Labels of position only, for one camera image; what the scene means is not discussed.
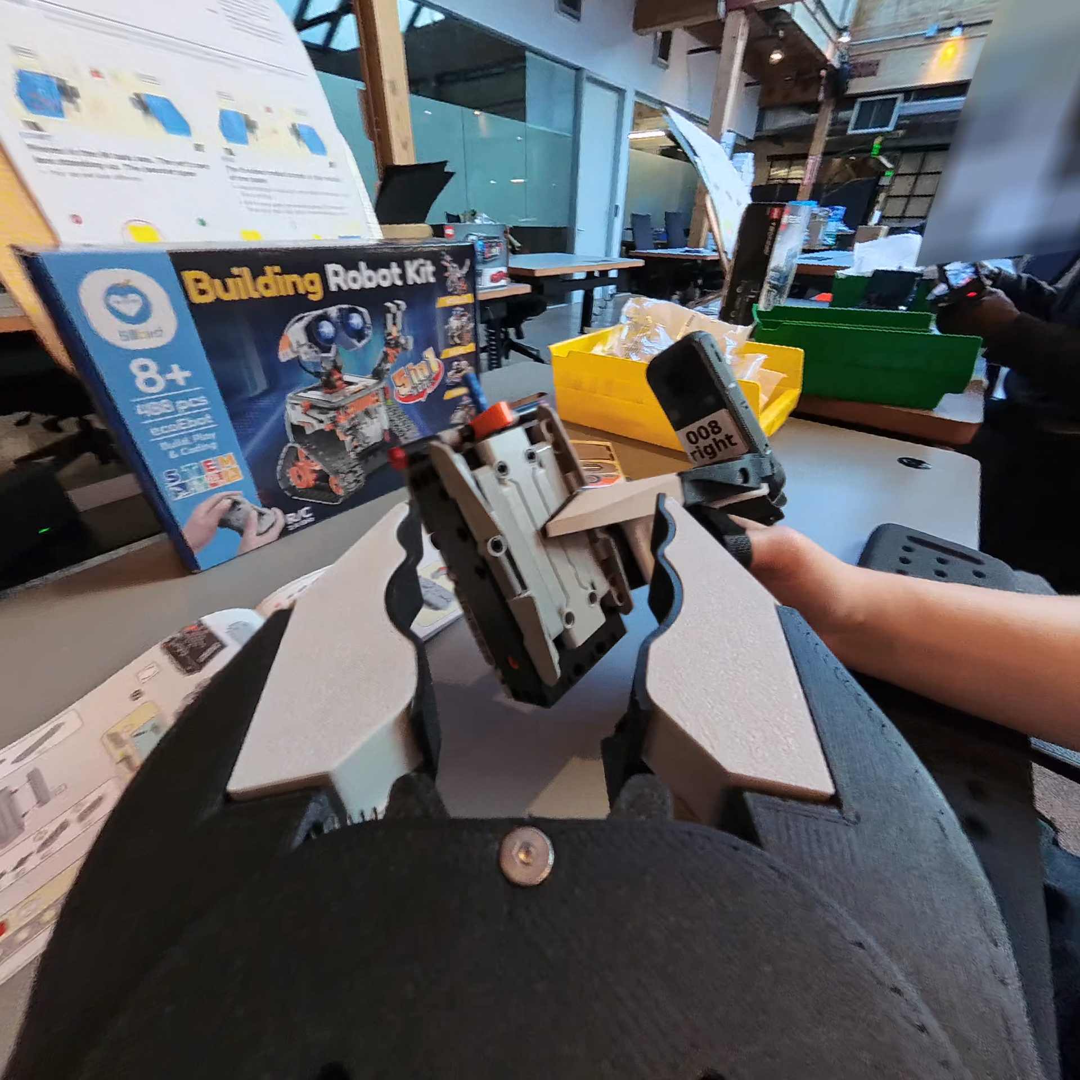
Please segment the black perforated chair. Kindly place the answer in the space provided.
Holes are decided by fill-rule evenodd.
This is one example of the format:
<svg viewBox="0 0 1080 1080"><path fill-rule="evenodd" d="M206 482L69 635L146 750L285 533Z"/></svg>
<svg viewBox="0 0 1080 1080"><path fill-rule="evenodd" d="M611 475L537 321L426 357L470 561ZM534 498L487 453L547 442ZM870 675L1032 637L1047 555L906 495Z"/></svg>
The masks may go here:
<svg viewBox="0 0 1080 1080"><path fill-rule="evenodd" d="M994 559L974 548L896 523L881 524L872 531L858 567L1025 595L1056 595L1039 575L1016 570L1005 561Z"/></svg>

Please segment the white instruction poster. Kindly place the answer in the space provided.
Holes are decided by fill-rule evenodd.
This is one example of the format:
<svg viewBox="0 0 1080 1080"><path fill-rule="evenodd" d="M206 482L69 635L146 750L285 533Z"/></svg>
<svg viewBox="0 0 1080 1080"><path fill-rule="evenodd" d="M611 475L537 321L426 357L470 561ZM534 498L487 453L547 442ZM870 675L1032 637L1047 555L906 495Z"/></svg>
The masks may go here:
<svg viewBox="0 0 1080 1080"><path fill-rule="evenodd" d="M264 1L3 1L2 147L62 246L380 240Z"/></svg>

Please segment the open instruction booklet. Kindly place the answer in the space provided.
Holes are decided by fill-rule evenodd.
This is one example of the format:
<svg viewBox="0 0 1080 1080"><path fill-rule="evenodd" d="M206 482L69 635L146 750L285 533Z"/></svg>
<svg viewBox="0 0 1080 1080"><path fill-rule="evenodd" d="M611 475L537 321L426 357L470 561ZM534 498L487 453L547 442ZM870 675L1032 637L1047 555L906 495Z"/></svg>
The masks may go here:
<svg viewBox="0 0 1080 1080"><path fill-rule="evenodd" d="M1 750L1 980L40 957L102 823L206 684L330 566L204 615Z"/></svg>

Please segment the person's right forearm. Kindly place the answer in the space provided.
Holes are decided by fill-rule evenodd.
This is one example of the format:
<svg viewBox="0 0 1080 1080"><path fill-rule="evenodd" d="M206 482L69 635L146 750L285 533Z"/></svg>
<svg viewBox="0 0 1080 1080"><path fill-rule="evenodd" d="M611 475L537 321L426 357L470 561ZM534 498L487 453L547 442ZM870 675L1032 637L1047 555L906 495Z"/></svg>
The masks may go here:
<svg viewBox="0 0 1080 1080"><path fill-rule="evenodd" d="M848 669L1079 750L1079 600L827 561L789 590Z"/></svg>

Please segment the tall black box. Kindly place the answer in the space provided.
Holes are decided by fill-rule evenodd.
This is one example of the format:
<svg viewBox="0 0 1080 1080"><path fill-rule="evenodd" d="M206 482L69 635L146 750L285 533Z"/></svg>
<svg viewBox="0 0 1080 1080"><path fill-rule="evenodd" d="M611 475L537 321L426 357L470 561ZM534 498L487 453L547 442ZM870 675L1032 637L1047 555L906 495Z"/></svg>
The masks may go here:
<svg viewBox="0 0 1080 1080"><path fill-rule="evenodd" d="M789 204L784 202L751 202L744 210L735 237L735 253L724 280L718 314L723 322L738 326L753 323L753 306L762 299L773 249L788 210Z"/></svg>

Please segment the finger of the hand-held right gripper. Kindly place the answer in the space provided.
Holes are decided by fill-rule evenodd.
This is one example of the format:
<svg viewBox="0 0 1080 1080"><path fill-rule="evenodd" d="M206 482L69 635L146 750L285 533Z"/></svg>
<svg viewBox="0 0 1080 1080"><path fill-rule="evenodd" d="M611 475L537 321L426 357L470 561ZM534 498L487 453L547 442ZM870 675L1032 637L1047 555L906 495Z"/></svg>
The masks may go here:
<svg viewBox="0 0 1080 1080"><path fill-rule="evenodd" d="M661 494L683 505L681 476L664 474L648 480L588 485L573 492L546 519L543 531L549 538L557 538L646 518L654 513L656 500Z"/></svg>
<svg viewBox="0 0 1080 1080"><path fill-rule="evenodd" d="M623 566L632 591L649 586L654 573L654 517L640 516L621 523L625 553Z"/></svg>

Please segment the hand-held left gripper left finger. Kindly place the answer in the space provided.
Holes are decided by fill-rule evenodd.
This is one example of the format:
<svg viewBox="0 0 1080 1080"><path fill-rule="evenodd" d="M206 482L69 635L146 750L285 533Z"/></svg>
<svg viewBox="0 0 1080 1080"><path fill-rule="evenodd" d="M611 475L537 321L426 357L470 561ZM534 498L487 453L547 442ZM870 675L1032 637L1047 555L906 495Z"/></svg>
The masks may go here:
<svg viewBox="0 0 1080 1080"><path fill-rule="evenodd" d="M291 608L227 785L238 802L322 789L345 821L384 816L401 777L438 772L419 514L392 507Z"/></svg>

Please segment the yellow bin with plastic bags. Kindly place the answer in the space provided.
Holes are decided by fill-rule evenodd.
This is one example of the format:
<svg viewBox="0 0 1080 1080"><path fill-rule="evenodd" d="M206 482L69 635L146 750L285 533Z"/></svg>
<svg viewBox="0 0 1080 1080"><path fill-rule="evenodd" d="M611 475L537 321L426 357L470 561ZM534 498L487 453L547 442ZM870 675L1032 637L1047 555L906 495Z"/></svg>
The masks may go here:
<svg viewBox="0 0 1080 1080"><path fill-rule="evenodd" d="M561 419L621 438L681 451L681 444L647 382L645 363L595 351L599 345L606 345L613 333L613 327L593 330L548 348ZM802 394L804 350L751 341L742 348L742 353L761 354L764 372L777 375L773 382L765 375L756 380L741 381L764 434L771 437L788 420Z"/></svg>

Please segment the clear plastic bags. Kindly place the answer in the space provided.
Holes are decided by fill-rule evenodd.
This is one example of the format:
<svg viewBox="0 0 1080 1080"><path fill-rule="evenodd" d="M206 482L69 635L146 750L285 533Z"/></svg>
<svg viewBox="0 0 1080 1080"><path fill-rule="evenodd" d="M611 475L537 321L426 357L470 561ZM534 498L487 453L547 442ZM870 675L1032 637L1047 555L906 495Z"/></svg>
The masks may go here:
<svg viewBox="0 0 1080 1080"><path fill-rule="evenodd" d="M622 309L618 325L593 351L604 356L647 362L697 330L714 339L738 380L760 384L762 399L772 396L781 375L768 366L762 353L746 351L750 326L723 322L679 303L632 296Z"/></svg>

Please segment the wooden post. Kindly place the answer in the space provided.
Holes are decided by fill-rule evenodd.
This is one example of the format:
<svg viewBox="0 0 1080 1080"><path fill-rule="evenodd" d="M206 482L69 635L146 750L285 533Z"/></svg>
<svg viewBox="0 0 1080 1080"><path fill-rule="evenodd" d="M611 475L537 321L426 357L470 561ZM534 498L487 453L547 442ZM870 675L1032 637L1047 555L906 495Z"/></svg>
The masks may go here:
<svg viewBox="0 0 1080 1080"><path fill-rule="evenodd" d="M377 175L389 165L417 162L411 131L411 90L396 1L352 1L357 21L361 110Z"/></svg>

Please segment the grey black brick robot assembly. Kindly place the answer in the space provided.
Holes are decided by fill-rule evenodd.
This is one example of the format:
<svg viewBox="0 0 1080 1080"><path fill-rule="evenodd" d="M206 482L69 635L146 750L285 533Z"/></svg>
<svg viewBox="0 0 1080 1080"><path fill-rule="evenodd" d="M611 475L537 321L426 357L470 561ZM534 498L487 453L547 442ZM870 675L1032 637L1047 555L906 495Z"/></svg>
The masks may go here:
<svg viewBox="0 0 1080 1080"><path fill-rule="evenodd" d="M411 501L507 696L552 708L626 633L631 581L605 527L548 535L588 486L543 400L494 404L404 449Z"/></svg>

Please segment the background wooden table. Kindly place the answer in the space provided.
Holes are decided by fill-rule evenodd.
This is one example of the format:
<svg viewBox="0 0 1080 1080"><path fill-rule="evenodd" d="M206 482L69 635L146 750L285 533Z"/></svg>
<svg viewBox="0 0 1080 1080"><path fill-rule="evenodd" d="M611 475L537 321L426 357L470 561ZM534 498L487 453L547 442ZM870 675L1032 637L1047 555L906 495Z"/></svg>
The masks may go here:
<svg viewBox="0 0 1080 1080"><path fill-rule="evenodd" d="M619 258L569 253L512 255L507 272L516 284L528 285L546 303L561 303L582 293L579 332L592 330L595 291L627 291L627 275L639 269L642 258Z"/></svg>

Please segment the person's right hand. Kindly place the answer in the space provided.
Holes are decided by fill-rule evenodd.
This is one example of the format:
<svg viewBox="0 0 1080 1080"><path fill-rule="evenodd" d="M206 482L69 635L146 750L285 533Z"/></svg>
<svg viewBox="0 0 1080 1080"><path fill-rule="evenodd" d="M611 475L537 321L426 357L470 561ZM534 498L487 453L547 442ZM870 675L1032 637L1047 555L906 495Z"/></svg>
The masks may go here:
<svg viewBox="0 0 1080 1080"><path fill-rule="evenodd" d="M789 527L732 521L750 542L750 573L779 604L797 610L811 627L842 625L850 606L850 568L842 561Z"/></svg>

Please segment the black device with green light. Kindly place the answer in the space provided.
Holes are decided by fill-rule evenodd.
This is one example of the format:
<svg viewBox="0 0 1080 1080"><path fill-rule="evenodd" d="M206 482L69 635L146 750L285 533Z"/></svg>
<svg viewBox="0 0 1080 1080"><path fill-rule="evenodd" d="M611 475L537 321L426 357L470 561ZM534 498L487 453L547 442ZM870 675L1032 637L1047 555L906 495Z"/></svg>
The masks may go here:
<svg viewBox="0 0 1080 1080"><path fill-rule="evenodd" d="M58 572L102 553L94 534L49 465L1 475L1 589Z"/></svg>

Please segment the grey desk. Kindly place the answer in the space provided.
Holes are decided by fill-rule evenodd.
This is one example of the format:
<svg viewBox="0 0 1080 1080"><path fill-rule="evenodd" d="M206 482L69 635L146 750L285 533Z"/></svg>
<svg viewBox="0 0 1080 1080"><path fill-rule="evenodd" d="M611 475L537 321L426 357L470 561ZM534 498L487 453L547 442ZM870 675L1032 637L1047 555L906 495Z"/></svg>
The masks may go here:
<svg viewBox="0 0 1080 1080"><path fill-rule="evenodd" d="M882 523L978 546L977 465L961 454L793 418L777 432L785 522L855 563ZM403 492L204 573L187 573L166 537L23 588L1 605L1 735L6 745L75 704L195 618L254 608L345 553ZM633 663L654 627L646 592L627 633L555 708L511 702L463 622L427 646L442 752L438 792L453 816L599 816L600 738L627 706Z"/></svg>

